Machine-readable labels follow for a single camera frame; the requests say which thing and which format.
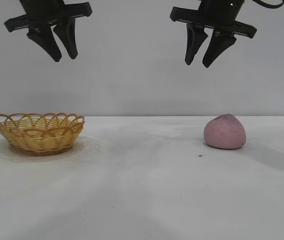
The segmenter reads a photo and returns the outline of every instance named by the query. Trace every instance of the white table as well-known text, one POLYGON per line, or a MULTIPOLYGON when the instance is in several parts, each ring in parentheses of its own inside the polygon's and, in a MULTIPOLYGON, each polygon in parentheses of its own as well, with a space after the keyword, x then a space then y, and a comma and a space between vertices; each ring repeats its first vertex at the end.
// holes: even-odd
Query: white table
POLYGON ((284 117, 239 117, 233 151, 212 118, 89 117, 51 157, 0 135, 0 240, 284 240, 284 117))

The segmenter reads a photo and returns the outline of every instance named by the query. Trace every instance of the gray wall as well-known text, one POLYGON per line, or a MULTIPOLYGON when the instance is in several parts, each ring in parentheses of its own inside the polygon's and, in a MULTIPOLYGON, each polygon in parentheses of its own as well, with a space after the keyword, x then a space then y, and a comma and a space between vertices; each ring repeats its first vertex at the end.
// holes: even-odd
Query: gray wall
POLYGON ((255 38, 238 36, 206 69, 209 41, 187 66, 186 25, 169 18, 173 6, 195 9, 199 1, 90 3, 92 16, 77 20, 80 55, 70 60, 62 49, 55 63, 26 29, 8 33, 3 22, 24 12, 18 0, 0 0, 0 113, 284 115, 284 7, 246 0, 238 20, 257 27, 255 38))

